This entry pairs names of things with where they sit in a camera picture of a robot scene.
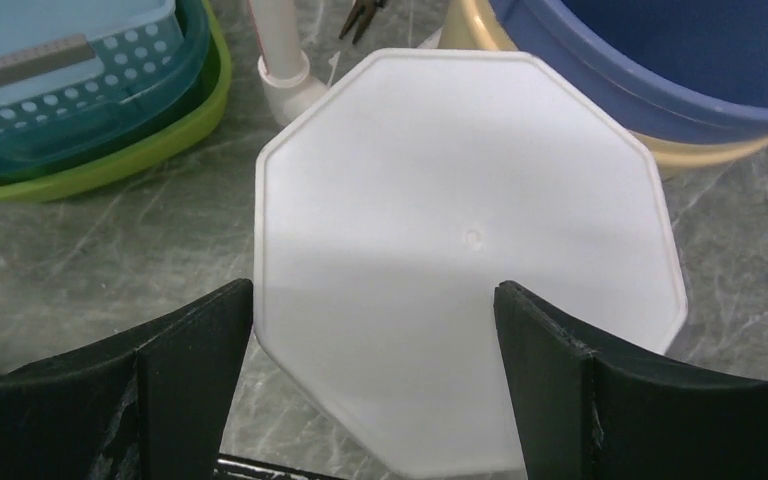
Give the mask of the white octagonal plastic container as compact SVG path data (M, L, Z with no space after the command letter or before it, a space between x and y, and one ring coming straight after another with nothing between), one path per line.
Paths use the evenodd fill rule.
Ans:
M656 353L687 315L651 153L523 52L367 56L262 149L254 233L259 344L408 478L523 466L501 282Z

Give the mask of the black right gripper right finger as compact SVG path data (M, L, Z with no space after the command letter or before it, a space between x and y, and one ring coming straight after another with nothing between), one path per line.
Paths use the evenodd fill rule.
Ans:
M531 479L768 479L768 381L679 362L525 287L494 318Z

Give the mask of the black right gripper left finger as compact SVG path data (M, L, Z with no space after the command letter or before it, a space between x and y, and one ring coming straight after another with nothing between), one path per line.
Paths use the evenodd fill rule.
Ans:
M0 374L0 479L208 479L252 329L234 280Z

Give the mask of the blue and cream bucket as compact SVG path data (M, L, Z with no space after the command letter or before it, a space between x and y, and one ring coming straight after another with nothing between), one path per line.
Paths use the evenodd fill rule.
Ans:
M667 176L768 146L768 1L454 1L438 44L539 57Z

